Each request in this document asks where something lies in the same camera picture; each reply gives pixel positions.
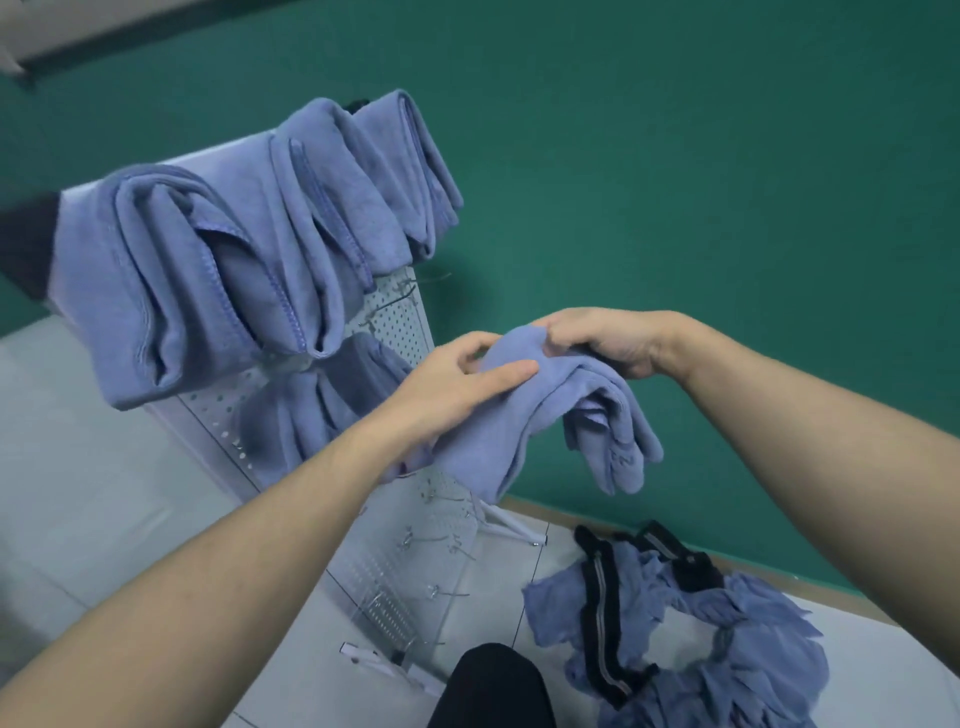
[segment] right hand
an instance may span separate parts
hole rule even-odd
[[[674,375],[668,350],[684,320],[689,321],[674,311],[565,308],[533,323],[546,327],[548,347],[554,352],[586,344],[619,364],[623,376],[643,379]]]

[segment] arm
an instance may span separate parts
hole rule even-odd
[[[676,379],[801,533],[960,673],[960,440],[682,314],[568,309],[538,323],[628,376]]]
[[[474,374],[496,338],[475,332],[434,350],[369,417],[85,615],[0,692],[0,724],[221,725],[380,474],[536,372],[521,361]]]

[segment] blue cloth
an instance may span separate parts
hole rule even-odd
[[[620,665],[646,666],[643,655],[666,607],[713,624],[710,656],[684,670],[662,670],[622,709],[601,705],[600,728],[812,728],[810,711],[829,679],[827,656],[810,638],[821,633],[808,614],[762,579],[725,577],[724,589],[682,592],[669,562],[655,551],[613,544],[619,577]],[[564,666],[578,690],[595,694],[586,673],[580,613],[587,593],[580,564],[523,590],[525,614],[539,646],[570,643]]]
[[[401,91],[138,165],[60,203],[50,297],[119,409],[275,356],[323,360],[373,277],[430,257],[463,200]]]
[[[510,488],[532,435],[564,418],[570,449],[587,460],[596,484],[613,495],[643,486],[645,462],[660,462],[663,448],[647,424],[627,382],[612,367],[584,352],[547,357],[546,329],[515,328],[484,356],[481,370],[536,359],[540,371],[512,392],[474,410],[434,448],[440,468],[487,502]]]
[[[253,472],[270,486],[373,412],[410,373],[399,354],[365,331],[344,340],[337,353],[314,368],[280,376],[237,413],[237,431]],[[392,466],[382,480],[429,465],[418,448]]]

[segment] hand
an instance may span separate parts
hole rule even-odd
[[[547,344],[555,352],[587,344],[619,364],[623,376],[643,379],[657,373],[676,378],[669,348],[686,322],[692,319],[673,311],[565,308],[534,324],[546,327]]]
[[[411,445],[443,434],[465,420],[483,401],[522,384],[537,373],[532,359],[477,373],[478,354],[499,334],[474,331],[437,347],[377,408],[405,428]]]

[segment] teal wall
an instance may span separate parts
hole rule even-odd
[[[0,202],[404,86],[467,199],[428,266],[452,276],[423,286],[438,340],[567,305],[675,308],[960,432],[950,3],[258,5],[0,83]],[[0,305],[6,328],[36,315]],[[557,431],[515,493],[843,583],[676,386],[636,393],[667,451],[641,495],[602,496]]]

